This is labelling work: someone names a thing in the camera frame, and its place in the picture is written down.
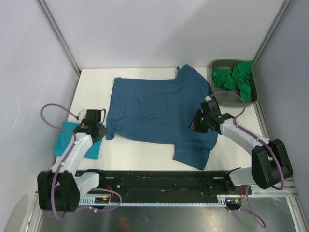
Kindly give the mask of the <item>dark blue t shirt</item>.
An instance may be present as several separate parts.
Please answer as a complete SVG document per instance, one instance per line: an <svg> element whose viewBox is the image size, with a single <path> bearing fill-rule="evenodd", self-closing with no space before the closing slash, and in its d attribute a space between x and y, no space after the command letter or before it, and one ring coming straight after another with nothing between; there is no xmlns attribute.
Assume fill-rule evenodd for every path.
<svg viewBox="0 0 309 232"><path fill-rule="evenodd" d="M173 160L204 170L218 134L189 129L197 109L212 94L208 81L193 67L177 67L171 80L115 78L107 115L106 139L115 135L174 145Z"/></svg>

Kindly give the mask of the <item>aluminium frame post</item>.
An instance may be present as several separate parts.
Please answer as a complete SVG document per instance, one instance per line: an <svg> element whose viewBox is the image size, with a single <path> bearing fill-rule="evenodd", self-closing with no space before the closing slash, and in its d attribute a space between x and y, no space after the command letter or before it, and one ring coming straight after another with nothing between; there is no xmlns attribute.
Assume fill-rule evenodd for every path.
<svg viewBox="0 0 309 232"><path fill-rule="evenodd" d="M266 50L268 44L270 43L273 35L275 34L277 28L279 27L281 21L284 19L285 15L289 11L289 8L294 3L294 0L284 0L282 5L280 6L278 12L275 15L274 20L272 21L265 37L263 38L263 41L261 45L259 46L254 58L253 58L253 69L258 64L261 56L263 55L264 51Z"/></svg>
<svg viewBox="0 0 309 232"><path fill-rule="evenodd" d="M56 40L58 41L62 51L64 52L64 55L66 56L66 58L68 59L68 62L70 63L70 65L72 66L74 72L76 73L77 76L80 76L81 74L81 69L79 67L79 65L77 64L71 49L68 45L68 43L66 42L61 29L58 25L58 23L56 22L48 4L46 3L45 0L36 0L36 3L39 7L39 9L41 10L43 16L45 17L47 24L49 25L50 29L52 30L52 33L54 34Z"/></svg>

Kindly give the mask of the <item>green crumpled t shirt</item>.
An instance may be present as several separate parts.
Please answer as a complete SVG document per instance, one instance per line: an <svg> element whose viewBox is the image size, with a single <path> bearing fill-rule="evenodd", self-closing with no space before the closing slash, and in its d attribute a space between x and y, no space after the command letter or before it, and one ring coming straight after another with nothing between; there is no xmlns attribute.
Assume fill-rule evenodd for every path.
<svg viewBox="0 0 309 232"><path fill-rule="evenodd" d="M214 91L232 91L240 96L245 103L252 102L251 87L253 62L220 59L211 64Z"/></svg>

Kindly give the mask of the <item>left aluminium frame post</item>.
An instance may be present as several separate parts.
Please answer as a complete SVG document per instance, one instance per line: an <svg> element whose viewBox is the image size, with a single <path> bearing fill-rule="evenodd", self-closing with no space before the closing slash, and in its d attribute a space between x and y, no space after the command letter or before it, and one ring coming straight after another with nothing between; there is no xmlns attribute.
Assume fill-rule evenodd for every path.
<svg viewBox="0 0 309 232"><path fill-rule="evenodd" d="M41 10L43 16L45 17L47 24L49 25L50 29L52 30L52 33L54 34L56 40L58 41L62 51L64 52L64 55L66 56L66 58L68 59L68 62L70 63L70 65L72 66L74 72L76 73L77 76L80 76L81 74L81 69L79 67L79 65L77 64L71 49L68 45L68 43L66 42L61 29L58 25L58 23L56 22L48 4L46 3L45 0L36 0L36 3L39 7L39 9Z"/></svg>

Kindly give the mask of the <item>teal folded t shirt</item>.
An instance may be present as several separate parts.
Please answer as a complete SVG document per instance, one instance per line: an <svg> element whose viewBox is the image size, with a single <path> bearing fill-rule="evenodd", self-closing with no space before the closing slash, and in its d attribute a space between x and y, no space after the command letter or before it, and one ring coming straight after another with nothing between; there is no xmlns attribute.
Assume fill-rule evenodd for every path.
<svg viewBox="0 0 309 232"><path fill-rule="evenodd" d="M62 122L62 127L70 131L73 131L78 125L79 124L75 122L68 122L68 121ZM63 152L66 150L67 146L69 145L70 141L71 141L71 134L66 131L60 131L57 137L56 143L54 145L54 156L61 157ZM93 145L85 153L84 157L89 158L89 159L94 159L94 160L98 159L102 142L103 142L103 139L101 139L98 142L93 143Z"/></svg>

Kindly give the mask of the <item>grey plastic bin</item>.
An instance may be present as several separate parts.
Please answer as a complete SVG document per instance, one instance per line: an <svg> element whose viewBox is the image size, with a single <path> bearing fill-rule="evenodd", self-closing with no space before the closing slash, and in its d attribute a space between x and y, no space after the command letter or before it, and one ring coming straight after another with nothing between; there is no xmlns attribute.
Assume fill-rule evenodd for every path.
<svg viewBox="0 0 309 232"><path fill-rule="evenodd" d="M219 59L211 64L211 77L216 99L222 106L240 107L241 97L246 105L254 104L257 91L253 78L253 62Z"/></svg>

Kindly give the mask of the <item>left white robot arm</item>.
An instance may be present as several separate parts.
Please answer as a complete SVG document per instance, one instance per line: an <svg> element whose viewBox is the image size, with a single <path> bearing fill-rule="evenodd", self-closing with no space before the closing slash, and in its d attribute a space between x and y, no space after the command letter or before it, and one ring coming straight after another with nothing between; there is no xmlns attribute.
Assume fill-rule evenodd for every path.
<svg viewBox="0 0 309 232"><path fill-rule="evenodd" d="M73 130L71 140L60 160L48 171L41 171L37 177L39 206L42 210L74 212L80 198L93 190L102 193L107 182L96 172L86 172L75 177L86 152L106 135L101 120L105 109L88 109L85 118Z"/></svg>

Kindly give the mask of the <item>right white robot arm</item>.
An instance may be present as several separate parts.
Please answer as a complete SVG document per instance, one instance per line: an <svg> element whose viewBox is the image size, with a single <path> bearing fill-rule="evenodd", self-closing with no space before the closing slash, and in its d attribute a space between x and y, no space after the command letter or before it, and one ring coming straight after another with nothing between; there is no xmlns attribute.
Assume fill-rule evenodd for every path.
<svg viewBox="0 0 309 232"><path fill-rule="evenodd" d="M216 100L204 100L195 113L190 127L199 133L214 131L231 139L251 156L251 166L228 172L223 189L234 194L240 186L256 184L262 189L274 188L293 176L293 169L285 144L280 139L270 140L238 123L231 114L222 114Z"/></svg>

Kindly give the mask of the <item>right aluminium frame post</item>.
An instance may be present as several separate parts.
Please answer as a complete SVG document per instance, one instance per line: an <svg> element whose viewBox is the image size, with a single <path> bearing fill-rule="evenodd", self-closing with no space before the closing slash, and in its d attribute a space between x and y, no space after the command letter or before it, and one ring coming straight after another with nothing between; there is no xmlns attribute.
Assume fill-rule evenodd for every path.
<svg viewBox="0 0 309 232"><path fill-rule="evenodd" d="M284 0L282 5L280 6L278 12L275 15L274 20L272 21L265 37L263 38L263 41L261 45L259 46L254 58L253 58L253 69L258 64L261 56L263 55L264 51L266 50L268 44L270 43L273 35L275 34L277 28L279 27L281 21L284 19L285 15L289 11L289 8L294 3L294 0Z"/></svg>

